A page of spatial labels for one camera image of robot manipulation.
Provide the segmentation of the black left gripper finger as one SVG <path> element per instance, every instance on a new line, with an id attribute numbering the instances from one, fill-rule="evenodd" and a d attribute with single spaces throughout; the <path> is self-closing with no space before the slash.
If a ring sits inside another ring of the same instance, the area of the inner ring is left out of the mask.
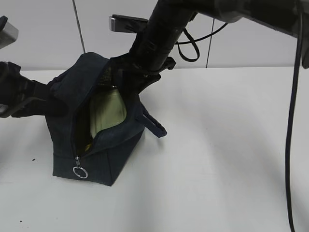
<path id="1" fill-rule="evenodd" d="M 60 99 L 50 97 L 47 101 L 47 114 L 49 116 L 65 116 L 68 110 L 68 106 Z"/>

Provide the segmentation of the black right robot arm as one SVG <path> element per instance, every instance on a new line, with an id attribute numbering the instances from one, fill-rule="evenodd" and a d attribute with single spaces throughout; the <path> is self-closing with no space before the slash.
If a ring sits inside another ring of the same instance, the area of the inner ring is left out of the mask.
<path id="1" fill-rule="evenodd" d="M 160 0 L 149 19 L 112 15 L 110 30 L 135 33 L 127 54 L 113 59 L 120 72 L 116 85 L 141 92 L 160 78 L 160 72 L 173 69 L 169 56 L 187 24 L 203 14 L 227 24 L 241 18 L 282 32 L 302 42 L 302 66 L 309 67 L 309 3 L 306 0 Z"/>

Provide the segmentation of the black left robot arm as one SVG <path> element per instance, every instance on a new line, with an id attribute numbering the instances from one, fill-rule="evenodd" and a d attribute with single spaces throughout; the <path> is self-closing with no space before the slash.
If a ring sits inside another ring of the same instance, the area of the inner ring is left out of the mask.
<path id="1" fill-rule="evenodd" d="M 12 62 L 0 63 L 0 117 L 65 116 L 68 106 L 57 99 L 51 85 L 30 80 Z"/>

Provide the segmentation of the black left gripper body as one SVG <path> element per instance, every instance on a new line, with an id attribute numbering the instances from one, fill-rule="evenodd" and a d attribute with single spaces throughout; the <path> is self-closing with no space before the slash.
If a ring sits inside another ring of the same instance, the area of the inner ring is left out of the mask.
<path id="1" fill-rule="evenodd" d="M 23 81 L 19 86 L 12 117 L 45 116 L 50 113 L 50 87 L 37 81 Z"/>

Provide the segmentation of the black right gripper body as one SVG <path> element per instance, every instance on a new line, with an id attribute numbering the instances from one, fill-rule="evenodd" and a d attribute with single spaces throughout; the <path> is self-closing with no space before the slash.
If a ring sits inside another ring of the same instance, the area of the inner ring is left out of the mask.
<path id="1" fill-rule="evenodd" d="M 148 86 L 161 79 L 160 73 L 164 70 L 172 70 L 176 61 L 167 57 L 163 65 L 157 71 L 139 67 L 129 53 L 110 59 L 110 84 L 123 92 L 141 93 Z"/>

